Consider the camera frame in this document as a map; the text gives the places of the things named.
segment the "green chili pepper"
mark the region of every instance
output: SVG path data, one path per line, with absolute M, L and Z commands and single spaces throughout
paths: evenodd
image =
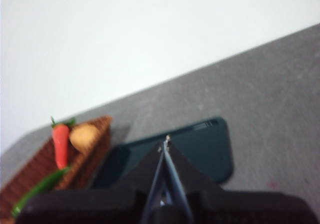
M 70 170 L 70 166 L 67 166 L 64 169 L 53 172 L 52 174 L 45 177 L 42 181 L 40 181 L 34 188 L 32 188 L 27 194 L 25 194 L 19 202 L 17 202 L 12 208 L 11 214 L 14 218 L 17 218 L 20 214 L 21 210 L 27 203 L 27 201 L 36 196 L 37 194 L 46 192 L 52 189 L 58 181 Z
M 70 127 L 72 127 L 73 125 L 76 124 L 76 123 L 75 123 L 75 122 L 76 122 L 75 120 L 76 120 L 75 118 L 72 118 L 72 119 L 67 120 L 67 121 L 64 121 L 64 122 L 55 123 L 53 117 L 51 117 L 51 121 L 52 121 L 51 127 L 54 128 L 56 125 L 64 124 L 64 125 L 66 125 L 67 127 L 70 128 Z

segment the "toy carrot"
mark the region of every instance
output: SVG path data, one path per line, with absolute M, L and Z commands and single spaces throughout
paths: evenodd
M 52 121 L 52 138 L 54 142 L 55 161 L 59 169 L 63 169 L 68 165 L 68 139 L 69 139 L 69 127 L 71 127 L 76 121 L 71 119 L 68 122 L 55 123 Z

